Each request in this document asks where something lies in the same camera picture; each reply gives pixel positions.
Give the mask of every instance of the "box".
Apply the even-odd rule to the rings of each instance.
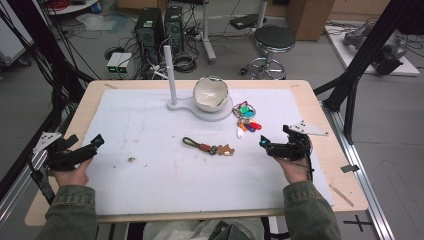
[[[296,40],[316,41],[320,38],[335,0],[290,1],[286,22]]]
[[[287,10],[287,5],[275,4],[275,3],[272,3],[272,1],[269,1],[266,6],[265,16],[282,17],[285,15],[286,10]]]
[[[168,0],[118,0],[119,9],[160,8],[164,13],[166,6]]]
[[[366,21],[378,18],[390,0],[336,0],[330,19]]]

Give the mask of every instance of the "computer tower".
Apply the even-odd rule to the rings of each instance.
[[[168,6],[165,12],[165,34],[173,53],[184,52],[183,8]]]
[[[134,27],[137,43],[140,51],[149,57],[149,61],[158,64],[162,61],[160,54],[161,44],[165,41],[162,15],[159,8],[144,8],[141,10],[137,23]]]

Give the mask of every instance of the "hand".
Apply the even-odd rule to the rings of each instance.
[[[290,161],[288,158],[274,158],[284,171],[287,181],[292,184],[296,182],[309,181],[306,158],[298,161]]]
[[[89,178],[87,176],[87,167],[90,165],[93,158],[82,162],[77,169],[73,171],[61,172],[54,171],[54,177],[59,187],[68,186],[68,185],[78,185],[84,186],[87,184]]]

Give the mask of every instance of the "person's left hand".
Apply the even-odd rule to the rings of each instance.
[[[87,167],[90,165],[93,158],[88,159],[82,162],[77,169],[73,171],[54,171],[54,177],[56,178],[56,182],[59,187],[68,186],[68,185],[77,185],[84,186],[87,184],[89,178],[87,176]]]

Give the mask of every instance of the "round stool seat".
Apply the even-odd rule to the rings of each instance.
[[[287,28],[277,26],[265,26],[255,31],[256,45],[270,48],[274,52],[290,50],[296,42],[294,34]]]

